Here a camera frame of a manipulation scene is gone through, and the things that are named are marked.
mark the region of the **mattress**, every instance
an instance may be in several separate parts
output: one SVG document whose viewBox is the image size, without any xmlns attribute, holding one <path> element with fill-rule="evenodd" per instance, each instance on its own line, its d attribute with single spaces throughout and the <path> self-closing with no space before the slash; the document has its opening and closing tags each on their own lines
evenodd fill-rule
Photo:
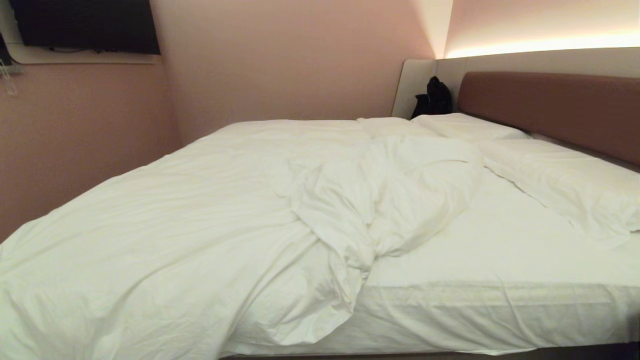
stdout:
<svg viewBox="0 0 640 360">
<path fill-rule="evenodd" d="M 598 250 L 484 170 L 471 207 L 417 250 L 377 261 L 353 316 L 318 343 L 227 354 L 501 355 L 640 339 L 640 234 Z"/>
</svg>

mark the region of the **wall-mounted tv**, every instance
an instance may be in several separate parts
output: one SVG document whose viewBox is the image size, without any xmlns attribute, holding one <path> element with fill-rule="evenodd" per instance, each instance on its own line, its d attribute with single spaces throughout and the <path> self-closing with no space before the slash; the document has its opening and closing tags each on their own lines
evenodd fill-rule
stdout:
<svg viewBox="0 0 640 360">
<path fill-rule="evenodd" d="M 160 54 L 149 0 L 10 0 L 26 46 Z"/>
</svg>

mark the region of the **wrinkled fabric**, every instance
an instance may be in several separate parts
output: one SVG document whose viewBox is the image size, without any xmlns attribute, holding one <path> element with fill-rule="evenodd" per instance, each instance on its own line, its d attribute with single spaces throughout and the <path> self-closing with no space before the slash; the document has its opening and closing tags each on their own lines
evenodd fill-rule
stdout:
<svg viewBox="0 0 640 360">
<path fill-rule="evenodd" d="M 374 259 L 428 240 L 480 181 L 469 145 L 362 123 L 229 126 L 22 226 L 0 247 L 0 358 L 322 339 Z"/>
</svg>

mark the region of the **wall light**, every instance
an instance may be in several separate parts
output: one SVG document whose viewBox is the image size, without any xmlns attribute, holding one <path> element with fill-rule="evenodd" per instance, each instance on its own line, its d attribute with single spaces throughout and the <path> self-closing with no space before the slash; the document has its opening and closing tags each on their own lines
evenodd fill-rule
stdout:
<svg viewBox="0 0 640 360">
<path fill-rule="evenodd" d="M 640 47 L 640 31 L 621 35 L 558 38 L 474 47 L 447 52 L 446 58 L 466 58 L 469 56 L 528 53 L 546 50 L 594 49 L 600 47 Z"/>
</svg>

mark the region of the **brown headboard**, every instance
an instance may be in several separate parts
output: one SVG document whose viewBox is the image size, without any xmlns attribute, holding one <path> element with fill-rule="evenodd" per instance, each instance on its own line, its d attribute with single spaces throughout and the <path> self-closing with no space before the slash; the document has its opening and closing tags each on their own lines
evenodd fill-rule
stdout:
<svg viewBox="0 0 640 360">
<path fill-rule="evenodd" d="M 468 72 L 458 108 L 640 166 L 640 79 Z"/>
</svg>

